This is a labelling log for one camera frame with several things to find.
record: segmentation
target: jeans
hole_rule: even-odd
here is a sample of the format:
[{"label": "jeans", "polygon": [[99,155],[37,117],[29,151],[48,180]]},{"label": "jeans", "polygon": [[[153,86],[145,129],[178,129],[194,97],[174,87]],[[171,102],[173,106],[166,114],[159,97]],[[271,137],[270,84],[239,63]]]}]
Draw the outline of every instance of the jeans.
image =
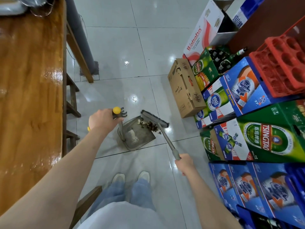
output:
[{"label": "jeans", "polygon": [[[86,219],[109,203],[125,201],[124,185],[124,182],[117,181],[112,183],[108,188],[104,189],[92,204]],[[143,178],[138,179],[138,181],[133,184],[129,202],[133,205],[143,208],[150,208],[156,211],[152,201],[150,184]]]}]

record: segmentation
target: broom handle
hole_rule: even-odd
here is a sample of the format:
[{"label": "broom handle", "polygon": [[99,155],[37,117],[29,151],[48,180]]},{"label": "broom handle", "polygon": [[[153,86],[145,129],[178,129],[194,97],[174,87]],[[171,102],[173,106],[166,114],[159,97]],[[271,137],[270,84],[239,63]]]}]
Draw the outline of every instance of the broom handle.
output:
[{"label": "broom handle", "polygon": [[176,160],[180,160],[181,158],[179,156],[178,150],[175,149],[175,146],[173,146],[173,143],[170,141],[170,139],[166,135],[166,133],[165,133],[164,129],[162,128],[162,126],[160,125],[160,123],[157,123],[157,125],[158,125],[159,129],[161,130],[166,142],[170,146],[170,149],[172,150],[173,156],[175,157]]}]

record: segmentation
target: yellow knob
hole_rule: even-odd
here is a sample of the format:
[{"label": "yellow knob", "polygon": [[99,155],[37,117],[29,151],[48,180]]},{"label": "yellow knob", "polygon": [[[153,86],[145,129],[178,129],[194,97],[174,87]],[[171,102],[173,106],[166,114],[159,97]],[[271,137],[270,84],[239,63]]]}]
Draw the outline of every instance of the yellow knob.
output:
[{"label": "yellow knob", "polygon": [[112,111],[113,111],[114,114],[120,114],[121,113],[121,108],[114,107]]}]

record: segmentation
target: person's right hand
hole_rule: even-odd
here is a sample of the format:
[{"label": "person's right hand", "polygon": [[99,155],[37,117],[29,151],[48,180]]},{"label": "person's right hand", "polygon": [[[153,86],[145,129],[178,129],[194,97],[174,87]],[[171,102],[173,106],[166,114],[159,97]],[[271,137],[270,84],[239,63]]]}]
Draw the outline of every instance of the person's right hand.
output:
[{"label": "person's right hand", "polygon": [[185,176],[189,171],[196,169],[193,163],[193,159],[189,154],[179,154],[179,156],[181,159],[175,160],[175,164],[178,170],[182,172],[183,176]]},{"label": "person's right hand", "polygon": [[89,117],[89,128],[92,130],[95,127],[99,127],[105,130],[105,132],[108,134],[119,122],[122,122],[123,120],[124,118],[122,117],[114,120],[112,116],[112,109],[106,108],[103,110],[98,110],[96,113]]}]

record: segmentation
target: shoe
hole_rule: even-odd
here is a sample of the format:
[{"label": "shoe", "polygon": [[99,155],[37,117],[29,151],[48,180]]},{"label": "shoe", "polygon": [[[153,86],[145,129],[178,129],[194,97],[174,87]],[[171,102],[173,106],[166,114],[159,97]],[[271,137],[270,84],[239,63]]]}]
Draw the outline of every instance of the shoe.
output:
[{"label": "shoe", "polygon": [[150,174],[149,174],[148,172],[146,172],[146,171],[142,171],[142,172],[140,173],[139,177],[138,177],[138,180],[139,180],[140,178],[145,179],[145,180],[148,181],[148,183],[149,183],[149,181],[150,181]]},{"label": "shoe", "polygon": [[112,183],[118,182],[118,181],[125,183],[125,181],[126,181],[125,174],[123,174],[123,173],[116,174],[112,180]]}]

